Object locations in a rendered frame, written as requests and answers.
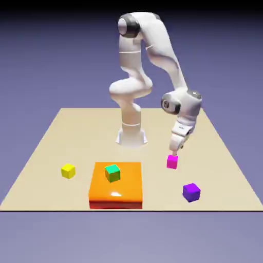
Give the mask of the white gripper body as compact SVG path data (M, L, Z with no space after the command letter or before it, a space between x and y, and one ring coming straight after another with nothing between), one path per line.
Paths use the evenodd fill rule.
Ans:
M170 139L169 149L173 153L177 153L177 151L179 151L181 148L184 147L186 140L187 140L187 136L172 134Z

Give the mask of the small yellow cube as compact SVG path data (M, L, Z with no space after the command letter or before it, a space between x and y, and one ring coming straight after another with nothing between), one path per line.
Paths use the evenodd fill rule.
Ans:
M76 174L76 168L74 165L67 163L61 168L61 174L64 178L71 179Z

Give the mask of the small magenta cube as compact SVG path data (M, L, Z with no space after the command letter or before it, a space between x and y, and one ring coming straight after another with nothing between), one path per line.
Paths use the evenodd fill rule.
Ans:
M176 169L178 164L178 156L168 155L166 160L166 167Z

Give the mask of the small green cube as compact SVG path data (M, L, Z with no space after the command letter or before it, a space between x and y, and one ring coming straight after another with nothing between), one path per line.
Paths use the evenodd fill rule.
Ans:
M120 180L121 173L119 167L116 164L106 166L105 176L110 183Z

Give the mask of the large orange box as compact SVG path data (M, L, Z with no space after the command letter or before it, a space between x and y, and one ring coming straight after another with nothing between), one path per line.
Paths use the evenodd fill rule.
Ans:
M105 167L116 164L121 173L118 181L110 183ZM96 162L89 187L91 209L142 209L142 172L140 162Z

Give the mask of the small purple cube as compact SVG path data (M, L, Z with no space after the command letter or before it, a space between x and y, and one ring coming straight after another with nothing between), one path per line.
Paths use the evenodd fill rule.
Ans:
M201 189L194 183L190 183L183 186L182 195L188 202L199 200L200 193Z

